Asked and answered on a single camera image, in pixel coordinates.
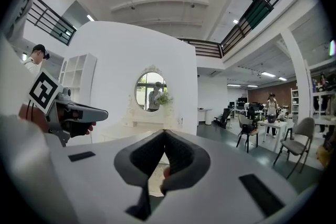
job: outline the wooden wall panel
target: wooden wall panel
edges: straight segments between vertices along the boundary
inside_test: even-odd
[[[291,96],[290,96],[290,88],[297,89],[296,81],[270,86],[260,89],[248,90],[248,101],[258,102],[265,104],[269,94],[272,92],[275,94],[275,99],[279,106],[288,105],[289,111],[291,109]]]

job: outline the cable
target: cable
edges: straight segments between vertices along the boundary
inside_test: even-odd
[[[31,112],[31,114],[30,114],[30,120],[33,122],[33,108],[34,108],[34,103],[33,103],[33,105],[31,106],[32,107],[32,112]]]
[[[27,112],[26,112],[26,120],[28,120],[28,110],[29,110],[29,107],[30,107],[30,102],[31,102],[31,100],[28,103]]]

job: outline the railing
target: railing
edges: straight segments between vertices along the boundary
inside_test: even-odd
[[[221,42],[223,55],[245,38],[274,8],[279,0],[252,0],[238,23]]]
[[[33,6],[28,13],[27,21],[67,46],[76,32],[76,29],[68,21],[54,12],[42,0],[33,0]]]
[[[180,40],[193,45],[196,50],[196,55],[215,58],[221,58],[223,56],[222,48],[219,43],[198,39],[180,38]]]

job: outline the oval mirror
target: oval mirror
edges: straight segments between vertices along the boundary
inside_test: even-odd
[[[167,91],[167,85],[163,77],[158,73],[148,72],[137,82],[136,101],[145,111],[157,111],[160,105],[155,101],[155,97],[162,91]]]

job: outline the white column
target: white column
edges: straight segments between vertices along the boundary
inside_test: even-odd
[[[299,120],[309,117],[310,109],[310,94],[308,76],[305,68],[305,61],[302,57],[300,48],[292,34],[292,32],[286,28],[281,32],[281,36],[287,45],[290,58],[292,59],[296,80],[299,90]]]

